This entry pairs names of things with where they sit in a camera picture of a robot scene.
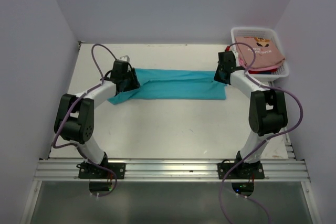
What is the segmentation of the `turquoise t shirt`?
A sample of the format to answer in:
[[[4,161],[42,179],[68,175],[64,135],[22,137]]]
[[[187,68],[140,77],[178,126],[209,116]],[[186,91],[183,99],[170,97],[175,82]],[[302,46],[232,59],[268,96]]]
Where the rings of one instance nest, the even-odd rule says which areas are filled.
[[[215,71],[140,69],[140,87],[108,99],[113,105],[128,100],[225,100],[225,84],[214,80]]]

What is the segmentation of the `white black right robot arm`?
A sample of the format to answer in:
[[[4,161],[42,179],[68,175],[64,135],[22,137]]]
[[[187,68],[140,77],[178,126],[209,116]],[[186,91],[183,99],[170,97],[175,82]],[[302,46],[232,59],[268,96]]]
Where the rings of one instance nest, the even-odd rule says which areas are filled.
[[[243,148],[237,153],[234,172],[246,178],[258,169],[260,157],[267,145],[267,138],[287,126],[285,95],[266,87],[263,83],[236,66],[232,51],[218,53],[218,66],[214,80],[238,89],[249,99],[248,123],[250,134]]]

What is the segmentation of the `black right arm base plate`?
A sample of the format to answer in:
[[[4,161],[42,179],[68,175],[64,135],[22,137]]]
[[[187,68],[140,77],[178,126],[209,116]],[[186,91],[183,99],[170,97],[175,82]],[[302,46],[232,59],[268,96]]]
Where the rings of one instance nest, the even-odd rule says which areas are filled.
[[[217,163],[218,178],[223,179],[224,175],[234,167],[235,163],[223,161]],[[242,163],[233,169],[226,177],[227,179],[264,179],[264,169],[261,162],[252,164]]]

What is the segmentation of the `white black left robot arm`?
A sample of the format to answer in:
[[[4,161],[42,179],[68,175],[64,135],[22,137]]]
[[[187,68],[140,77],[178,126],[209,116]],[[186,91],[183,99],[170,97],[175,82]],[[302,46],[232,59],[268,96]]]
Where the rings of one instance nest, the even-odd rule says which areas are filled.
[[[140,87],[135,68],[128,61],[115,60],[112,69],[100,82],[77,94],[64,94],[54,124],[54,149],[73,146],[84,158],[84,163],[97,178],[104,178],[109,169],[106,153],[93,138],[94,110],[104,101],[123,92]]]

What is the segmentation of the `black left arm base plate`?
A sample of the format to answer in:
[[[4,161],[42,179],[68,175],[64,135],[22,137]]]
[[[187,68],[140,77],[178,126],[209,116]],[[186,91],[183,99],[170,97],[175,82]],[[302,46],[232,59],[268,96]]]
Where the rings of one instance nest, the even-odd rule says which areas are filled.
[[[77,164],[80,179],[124,179],[125,163],[106,163],[94,165],[82,162]]]

